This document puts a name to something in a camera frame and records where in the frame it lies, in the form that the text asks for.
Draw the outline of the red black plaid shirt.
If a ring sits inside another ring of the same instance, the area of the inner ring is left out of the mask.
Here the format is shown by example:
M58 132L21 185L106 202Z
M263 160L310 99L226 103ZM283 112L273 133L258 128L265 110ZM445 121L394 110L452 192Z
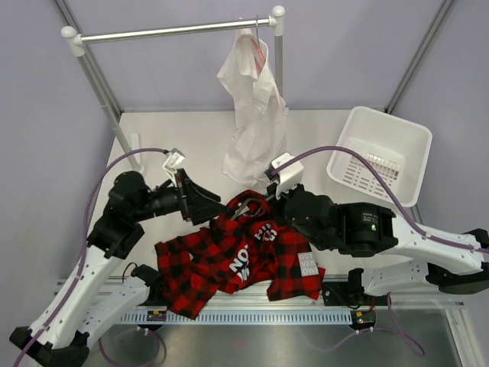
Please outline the red black plaid shirt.
M248 196L263 195L246 190L234 198ZM270 282L270 301L319 298L325 269L303 235L280 224L270 206L265 220L230 220L227 212L228 204L207 227L155 245L171 312L194 320L217 291L234 294L262 281Z

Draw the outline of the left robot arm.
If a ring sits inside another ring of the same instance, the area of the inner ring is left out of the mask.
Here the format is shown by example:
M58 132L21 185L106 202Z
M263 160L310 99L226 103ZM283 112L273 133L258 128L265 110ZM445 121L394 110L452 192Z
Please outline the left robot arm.
M103 301L92 302L144 236L141 222L175 212L199 225L224 213L225 205L183 169L153 190L137 171L119 174L72 274L37 320L15 328L10 342L41 366L83 365L97 340L127 312L163 299L160 274L142 265Z

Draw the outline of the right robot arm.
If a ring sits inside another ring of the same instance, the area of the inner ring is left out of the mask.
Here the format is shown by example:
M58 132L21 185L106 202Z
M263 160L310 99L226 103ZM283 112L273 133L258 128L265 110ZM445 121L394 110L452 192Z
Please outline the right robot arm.
M391 209L372 203L336 204L298 184L281 193L275 183L266 198L280 223L294 228L317 250L352 258L400 255L406 261L384 268L354 268L346 281L324 281L326 305L351 309L372 305L390 292L435 287L444 294L469 295L487 290L488 263L482 251L488 234L475 229L461 235L439 231L441 242L421 235Z

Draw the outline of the grey clothes hanger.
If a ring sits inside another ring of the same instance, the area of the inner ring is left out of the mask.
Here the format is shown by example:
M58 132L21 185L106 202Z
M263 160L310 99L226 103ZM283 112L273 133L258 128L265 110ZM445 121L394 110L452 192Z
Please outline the grey clothes hanger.
M264 196L248 196L234 198L228 203L228 218L230 220L265 220L270 216L269 206Z

